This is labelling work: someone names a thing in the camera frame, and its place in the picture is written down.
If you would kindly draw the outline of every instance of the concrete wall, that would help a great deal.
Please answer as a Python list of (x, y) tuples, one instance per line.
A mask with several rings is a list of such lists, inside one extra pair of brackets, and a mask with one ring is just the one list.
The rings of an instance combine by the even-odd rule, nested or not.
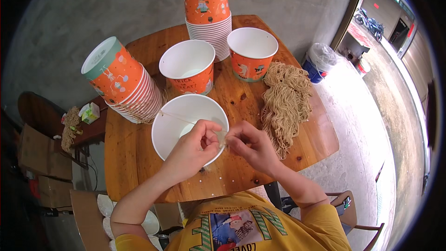
[[(349, 0), (229, 0), (233, 15), (256, 14), (299, 60), (315, 42), (330, 44)], [(1, 103), (20, 121), (16, 102), (30, 90), (64, 109), (97, 96), (80, 74), (89, 52), (109, 36), (125, 45), (184, 23), (183, 0), (32, 0), (14, 35)]]
[(427, 44), (427, 35), (421, 28), (417, 29), (412, 43), (401, 61), (406, 66), (407, 71), (412, 78), (418, 96), (426, 113), (427, 84), (433, 79), (432, 67), (430, 62), (429, 48)]

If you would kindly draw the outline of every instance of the doorway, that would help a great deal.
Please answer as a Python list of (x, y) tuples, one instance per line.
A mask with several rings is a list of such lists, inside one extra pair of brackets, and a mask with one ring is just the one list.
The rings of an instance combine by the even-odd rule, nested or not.
[(409, 32), (409, 27), (404, 23), (404, 21), (400, 18), (398, 20), (397, 26), (395, 26), (395, 30), (389, 39), (389, 44), (393, 46), (393, 48), (398, 51), (404, 43), (405, 37)]

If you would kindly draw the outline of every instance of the stack of paper bowls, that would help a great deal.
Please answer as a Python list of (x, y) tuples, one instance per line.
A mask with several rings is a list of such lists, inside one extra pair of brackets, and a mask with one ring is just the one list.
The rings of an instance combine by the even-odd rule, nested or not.
[(203, 40), (215, 49), (215, 62), (229, 56), (226, 38), (232, 31), (227, 0), (184, 0), (186, 26), (191, 40)]
[(114, 36), (89, 54), (81, 73), (111, 109), (133, 123), (150, 122), (161, 109), (155, 81)]
[(131, 122), (142, 123), (155, 118), (162, 106), (162, 95), (155, 81), (143, 67), (141, 85), (126, 101), (114, 105), (107, 101), (105, 103)]

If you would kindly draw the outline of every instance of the red sign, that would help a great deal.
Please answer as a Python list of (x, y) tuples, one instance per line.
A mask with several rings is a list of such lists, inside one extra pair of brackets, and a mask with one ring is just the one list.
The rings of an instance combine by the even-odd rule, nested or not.
[(407, 32), (407, 37), (410, 37), (410, 35), (412, 34), (412, 30), (413, 30), (413, 24), (410, 26), (409, 32)]

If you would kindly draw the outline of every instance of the yellow t-shirt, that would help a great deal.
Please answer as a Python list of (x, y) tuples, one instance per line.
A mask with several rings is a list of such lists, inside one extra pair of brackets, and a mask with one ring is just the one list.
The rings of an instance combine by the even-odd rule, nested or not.
[[(155, 251), (144, 238), (123, 234), (118, 251)], [(248, 191), (199, 205), (167, 251), (351, 250), (335, 207), (312, 209), (301, 222)]]

